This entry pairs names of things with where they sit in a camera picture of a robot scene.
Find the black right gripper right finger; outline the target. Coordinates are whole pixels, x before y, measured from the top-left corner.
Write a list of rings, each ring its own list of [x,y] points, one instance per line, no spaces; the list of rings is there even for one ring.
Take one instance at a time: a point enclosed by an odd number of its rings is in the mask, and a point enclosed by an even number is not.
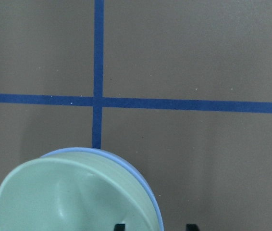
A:
[[[186,231],[199,231],[197,224],[186,224]]]

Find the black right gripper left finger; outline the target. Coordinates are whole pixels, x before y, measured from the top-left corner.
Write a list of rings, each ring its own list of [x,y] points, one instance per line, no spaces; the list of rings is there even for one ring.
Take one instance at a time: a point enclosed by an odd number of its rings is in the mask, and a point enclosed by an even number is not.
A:
[[[125,231],[125,224],[115,224],[114,231]]]

